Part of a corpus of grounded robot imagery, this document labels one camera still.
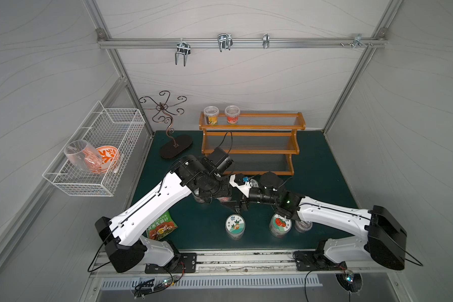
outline metal hook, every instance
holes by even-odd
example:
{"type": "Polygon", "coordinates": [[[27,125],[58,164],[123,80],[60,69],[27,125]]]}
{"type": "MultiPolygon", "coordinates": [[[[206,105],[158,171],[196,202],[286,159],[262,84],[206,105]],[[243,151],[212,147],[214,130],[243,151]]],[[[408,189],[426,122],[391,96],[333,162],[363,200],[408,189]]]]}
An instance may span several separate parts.
{"type": "Polygon", "coordinates": [[[178,59],[180,55],[183,55],[183,66],[186,66],[186,59],[188,55],[191,53],[190,45],[186,44],[185,42],[180,42],[176,45],[176,53],[174,55],[174,63],[178,65],[178,59]]]}
{"type": "Polygon", "coordinates": [[[270,35],[268,33],[263,35],[263,49],[270,47],[270,35]]]}
{"type": "Polygon", "coordinates": [[[218,48],[220,48],[220,52],[222,52],[223,48],[230,50],[231,45],[233,45],[233,40],[229,33],[218,35],[218,48]]]}

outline snack bag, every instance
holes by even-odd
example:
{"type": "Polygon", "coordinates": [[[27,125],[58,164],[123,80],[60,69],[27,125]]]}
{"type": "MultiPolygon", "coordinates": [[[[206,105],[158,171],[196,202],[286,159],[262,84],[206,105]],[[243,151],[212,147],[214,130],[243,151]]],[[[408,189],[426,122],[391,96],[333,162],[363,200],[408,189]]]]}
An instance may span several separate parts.
{"type": "Polygon", "coordinates": [[[149,239],[160,240],[177,227],[176,223],[171,219],[169,211],[166,211],[146,229],[146,232],[149,239]]]}

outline white wire basket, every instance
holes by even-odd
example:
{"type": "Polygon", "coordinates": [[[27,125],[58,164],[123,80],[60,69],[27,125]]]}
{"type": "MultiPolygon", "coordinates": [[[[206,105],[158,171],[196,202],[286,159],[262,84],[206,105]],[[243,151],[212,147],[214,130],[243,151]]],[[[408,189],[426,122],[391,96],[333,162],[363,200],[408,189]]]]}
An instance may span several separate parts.
{"type": "Polygon", "coordinates": [[[97,103],[95,108],[98,110],[93,109],[88,114],[67,144],[83,139],[95,148],[114,146],[118,152],[112,160],[114,164],[105,173],[98,174],[79,170],[61,149],[42,175],[70,196],[114,196],[144,127],[144,118],[138,109],[104,108],[100,102],[97,103]]]}

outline metal jewelry stand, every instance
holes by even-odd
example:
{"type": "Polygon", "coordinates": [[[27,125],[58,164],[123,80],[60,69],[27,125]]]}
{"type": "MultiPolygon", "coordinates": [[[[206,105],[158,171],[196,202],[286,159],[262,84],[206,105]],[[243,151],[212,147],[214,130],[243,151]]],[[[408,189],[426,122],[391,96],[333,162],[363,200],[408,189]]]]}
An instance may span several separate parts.
{"type": "Polygon", "coordinates": [[[186,102],[186,97],[185,96],[179,96],[178,100],[180,100],[181,102],[176,103],[175,105],[168,105],[168,100],[169,100],[169,97],[171,96],[171,93],[169,91],[167,91],[167,90],[163,90],[162,92],[159,93],[159,95],[163,96],[166,93],[168,93],[168,97],[166,98],[166,101],[164,103],[161,103],[161,102],[157,103],[155,100],[153,100],[149,96],[145,96],[145,97],[140,98],[139,102],[140,103],[145,103],[148,99],[152,100],[156,104],[155,108],[142,108],[142,109],[143,110],[157,110],[158,113],[156,113],[155,116],[152,117],[151,120],[153,122],[155,122],[155,123],[169,124],[168,128],[166,129],[166,136],[171,138],[171,141],[165,143],[161,147],[161,149],[159,150],[159,154],[164,159],[172,159],[173,157],[177,156],[178,154],[180,154],[181,152],[186,150],[189,146],[191,146],[191,144],[193,143],[193,140],[192,140],[192,138],[190,136],[185,135],[185,134],[179,135],[176,138],[174,138],[173,136],[169,135],[170,133],[174,132],[174,128],[171,127],[171,126],[173,126],[173,116],[182,115],[184,113],[184,109],[183,108],[177,108],[176,109],[176,112],[177,112],[176,114],[172,113],[172,112],[169,112],[168,109],[170,107],[173,107],[173,106],[179,105],[179,104],[181,104],[183,102],[186,102]],[[163,113],[165,116],[157,117],[158,114],[160,114],[160,113],[163,113]]]}

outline wooden rack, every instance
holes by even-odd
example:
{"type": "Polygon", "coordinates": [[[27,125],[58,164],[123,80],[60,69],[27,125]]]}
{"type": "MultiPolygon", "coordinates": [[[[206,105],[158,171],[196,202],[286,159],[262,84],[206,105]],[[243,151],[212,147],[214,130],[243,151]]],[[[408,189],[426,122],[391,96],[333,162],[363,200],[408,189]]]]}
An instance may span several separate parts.
{"type": "MultiPolygon", "coordinates": [[[[299,154],[297,130],[305,129],[301,112],[295,114],[242,113],[236,124],[228,124],[225,114],[218,115],[218,123],[209,125],[203,112],[199,118],[199,128],[203,130],[201,152],[211,154],[221,143],[225,130],[232,131],[233,144],[230,154],[235,173],[245,175],[263,174],[269,171],[277,175],[294,175],[292,154],[299,154]]],[[[228,137],[222,148],[230,149],[228,137]]]]}

